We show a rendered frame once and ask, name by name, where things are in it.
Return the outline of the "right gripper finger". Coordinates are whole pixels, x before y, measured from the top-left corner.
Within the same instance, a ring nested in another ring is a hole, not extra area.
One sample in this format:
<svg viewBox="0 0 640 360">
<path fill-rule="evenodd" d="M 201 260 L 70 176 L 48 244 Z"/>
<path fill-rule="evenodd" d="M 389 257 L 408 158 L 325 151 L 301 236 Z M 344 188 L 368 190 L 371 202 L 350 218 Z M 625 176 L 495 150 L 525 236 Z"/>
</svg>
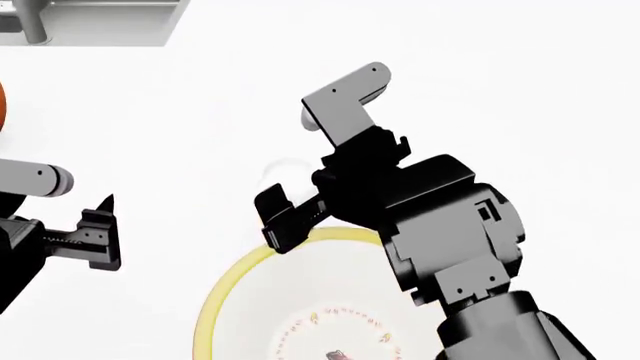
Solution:
<svg viewBox="0 0 640 360">
<path fill-rule="evenodd" d="M 381 95 L 391 71 L 371 62 L 301 99 L 301 124 L 322 131 L 332 146 L 340 146 L 374 125 L 364 106 Z"/>
<path fill-rule="evenodd" d="M 301 245 L 313 227 L 329 217 L 319 195 L 295 206 L 279 183 L 258 194 L 254 205 L 263 224 L 262 234 L 267 245 L 277 254 L 286 254 Z"/>
</svg>

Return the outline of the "white cup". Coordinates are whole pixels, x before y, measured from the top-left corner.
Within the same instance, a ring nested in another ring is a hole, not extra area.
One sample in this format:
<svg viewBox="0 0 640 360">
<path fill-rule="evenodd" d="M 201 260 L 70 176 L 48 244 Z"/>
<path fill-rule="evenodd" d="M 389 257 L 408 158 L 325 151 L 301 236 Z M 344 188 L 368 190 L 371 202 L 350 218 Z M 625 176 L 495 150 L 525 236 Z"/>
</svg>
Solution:
<svg viewBox="0 0 640 360">
<path fill-rule="evenodd" d="M 317 194 L 317 189 L 311 181 L 314 171 L 312 164 L 299 158 L 277 159 L 264 168 L 257 192 L 280 184 L 288 200 L 299 206 Z"/>
</svg>

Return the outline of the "grey steel sink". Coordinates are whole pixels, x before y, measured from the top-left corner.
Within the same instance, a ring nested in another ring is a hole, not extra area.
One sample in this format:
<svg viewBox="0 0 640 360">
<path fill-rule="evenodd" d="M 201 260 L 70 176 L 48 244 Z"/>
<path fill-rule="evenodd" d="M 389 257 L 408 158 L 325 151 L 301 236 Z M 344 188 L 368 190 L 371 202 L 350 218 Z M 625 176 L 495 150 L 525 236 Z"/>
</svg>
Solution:
<svg viewBox="0 0 640 360">
<path fill-rule="evenodd" d="M 0 0 L 0 46 L 162 47 L 192 0 L 52 0 L 44 44 L 26 41 L 13 0 Z"/>
</svg>

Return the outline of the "grey sink faucet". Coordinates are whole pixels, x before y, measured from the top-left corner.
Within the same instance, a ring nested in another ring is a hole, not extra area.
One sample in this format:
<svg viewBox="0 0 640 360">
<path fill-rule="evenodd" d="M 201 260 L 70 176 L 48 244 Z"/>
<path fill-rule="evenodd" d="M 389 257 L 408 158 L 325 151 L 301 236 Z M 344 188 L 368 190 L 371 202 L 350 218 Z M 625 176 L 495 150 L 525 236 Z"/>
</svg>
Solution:
<svg viewBox="0 0 640 360">
<path fill-rule="evenodd" d="M 48 41 L 49 38 L 41 18 L 41 12 L 51 4 L 51 1 L 13 0 L 28 44 L 44 44 Z"/>
</svg>

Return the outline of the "white bowl with yellow rim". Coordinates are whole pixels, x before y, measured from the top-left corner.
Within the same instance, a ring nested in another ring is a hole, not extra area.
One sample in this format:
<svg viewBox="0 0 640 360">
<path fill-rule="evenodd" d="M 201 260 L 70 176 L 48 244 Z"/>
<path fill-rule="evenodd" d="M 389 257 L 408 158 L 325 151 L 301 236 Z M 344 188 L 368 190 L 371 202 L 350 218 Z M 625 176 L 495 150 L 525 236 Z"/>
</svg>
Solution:
<svg viewBox="0 0 640 360">
<path fill-rule="evenodd" d="M 231 266 L 192 360 L 435 360 L 443 318 L 399 290 L 376 233 L 324 227 L 289 254 L 260 246 Z"/>
</svg>

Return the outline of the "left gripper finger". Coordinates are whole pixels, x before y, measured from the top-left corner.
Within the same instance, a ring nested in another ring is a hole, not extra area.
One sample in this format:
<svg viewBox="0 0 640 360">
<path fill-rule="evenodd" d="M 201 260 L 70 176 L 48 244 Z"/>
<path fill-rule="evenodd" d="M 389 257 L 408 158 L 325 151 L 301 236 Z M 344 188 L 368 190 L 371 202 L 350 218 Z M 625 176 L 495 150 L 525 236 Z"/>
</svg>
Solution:
<svg viewBox="0 0 640 360">
<path fill-rule="evenodd" d="M 0 159 L 0 192 L 34 197 L 59 197 L 74 186 L 74 177 L 51 164 Z"/>
<path fill-rule="evenodd" d="M 118 271 L 122 259 L 114 201 L 111 194 L 96 209 L 84 209 L 74 231 L 45 230 L 48 255 L 86 260 L 91 269 Z"/>
</svg>

